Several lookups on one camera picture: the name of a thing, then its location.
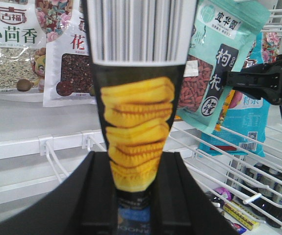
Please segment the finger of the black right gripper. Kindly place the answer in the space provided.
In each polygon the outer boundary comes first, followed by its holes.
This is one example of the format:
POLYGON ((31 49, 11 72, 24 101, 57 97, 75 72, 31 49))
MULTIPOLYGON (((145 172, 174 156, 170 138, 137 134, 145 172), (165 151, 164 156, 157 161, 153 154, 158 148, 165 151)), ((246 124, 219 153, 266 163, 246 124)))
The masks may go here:
POLYGON ((282 58, 239 72, 227 71, 223 77, 224 86, 230 86, 254 99, 263 98, 272 105, 282 105, 282 58))

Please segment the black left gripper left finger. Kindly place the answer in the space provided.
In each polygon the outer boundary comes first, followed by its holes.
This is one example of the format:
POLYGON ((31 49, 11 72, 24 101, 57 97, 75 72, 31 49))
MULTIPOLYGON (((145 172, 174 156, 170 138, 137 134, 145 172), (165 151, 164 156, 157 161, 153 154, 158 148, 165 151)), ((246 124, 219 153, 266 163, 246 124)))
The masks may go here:
POLYGON ((0 235, 113 235, 116 198, 109 157, 90 152, 56 189, 0 223, 0 235))

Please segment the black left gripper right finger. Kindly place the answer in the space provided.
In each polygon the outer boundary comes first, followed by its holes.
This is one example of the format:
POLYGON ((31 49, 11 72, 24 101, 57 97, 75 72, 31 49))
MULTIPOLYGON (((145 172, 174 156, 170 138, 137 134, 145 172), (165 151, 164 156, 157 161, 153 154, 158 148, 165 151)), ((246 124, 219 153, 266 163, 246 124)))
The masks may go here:
POLYGON ((163 152, 151 194, 153 235, 235 235, 184 165, 180 153, 163 152))

